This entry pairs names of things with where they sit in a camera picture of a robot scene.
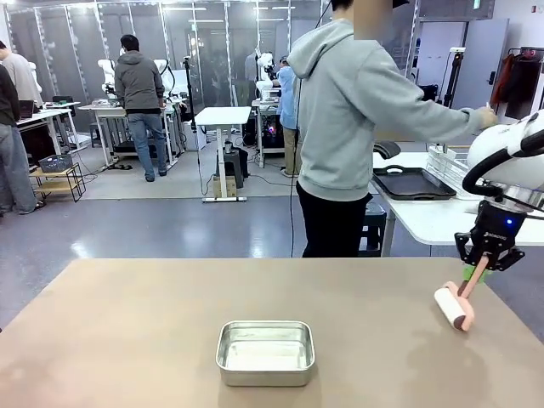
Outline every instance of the jeans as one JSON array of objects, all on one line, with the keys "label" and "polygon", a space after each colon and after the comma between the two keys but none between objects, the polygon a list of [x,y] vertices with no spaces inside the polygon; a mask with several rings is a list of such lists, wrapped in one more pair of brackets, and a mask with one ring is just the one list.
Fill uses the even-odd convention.
[{"label": "jeans", "polygon": [[11,211],[14,202],[19,213],[27,214],[34,211],[37,199],[19,129],[0,124],[0,213]]},{"label": "jeans", "polygon": [[159,172],[167,171],[166,136],[162,131],[162,119],[158,113],[129,113],[128,128],[133,135],[134,146],[138,153],[139,162],[145,170],[146,179],[154,179],[155,171],[151,162],[150,147],[147,141],[147,130],[155,139],[156,157],[159,161]]},{"label": "jeans", "polygon": [[357,201],[328,201],[297,183],[308,244],[303,258],[357,258],[369,194]]}]

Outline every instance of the hair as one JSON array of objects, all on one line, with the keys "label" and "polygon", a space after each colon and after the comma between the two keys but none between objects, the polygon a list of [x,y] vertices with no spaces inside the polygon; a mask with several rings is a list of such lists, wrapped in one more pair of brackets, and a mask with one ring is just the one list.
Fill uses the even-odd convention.
[{"label": "hair", "polygon": [[331,0],[332,11],[349,9],[353,3],[354,0]]},{"label": "hair", "polygon": [[138,38],[132,34],[125,34],[121,37],[121,45],[127,51],[139,51],[139,41]]}]

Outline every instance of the black tray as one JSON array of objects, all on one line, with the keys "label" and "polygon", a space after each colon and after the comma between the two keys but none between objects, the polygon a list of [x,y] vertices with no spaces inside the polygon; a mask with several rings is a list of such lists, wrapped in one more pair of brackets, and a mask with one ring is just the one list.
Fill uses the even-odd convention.
[{"label": "black tray", "polygon": [[448,184],[420,167],[375,168],[373,179],[394,200],[448,200],[456,196]]}]

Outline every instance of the blue jeans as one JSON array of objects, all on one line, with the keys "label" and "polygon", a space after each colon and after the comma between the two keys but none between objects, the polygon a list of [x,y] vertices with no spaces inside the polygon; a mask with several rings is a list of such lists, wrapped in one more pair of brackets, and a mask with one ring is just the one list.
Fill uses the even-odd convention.
[{"label": "blue jeans", "polygon": [[14,203],[19,213],[27,214],[34,211],[37,199],[19,129],[0,124],[0,213],[11,211]]},{"label": "blue jeans", "polygon": [[166,136],[162,131],[161,115],[158,113],[129,113],[128,128],[133,135],[134,146],[138,153],[139,162],[145,170],[147,179],[155,178],[153,163],[151,162],[150,147],[147,142],[147,130],[151,131],[155,139],[156,157],[159,161],[159,172],[167,171]]}]

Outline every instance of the wire basket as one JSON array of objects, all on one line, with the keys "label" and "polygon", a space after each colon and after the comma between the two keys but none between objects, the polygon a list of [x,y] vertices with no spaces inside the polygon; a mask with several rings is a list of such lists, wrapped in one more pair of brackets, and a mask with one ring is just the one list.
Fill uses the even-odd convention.
[{"label": "wire basket", "polygon": [[426,170],[448,184],[461,200],[480,200],[478,195],[467,193],[462,181],[468,173],[468,150],[455,151],[443,146],[429,146]]}]

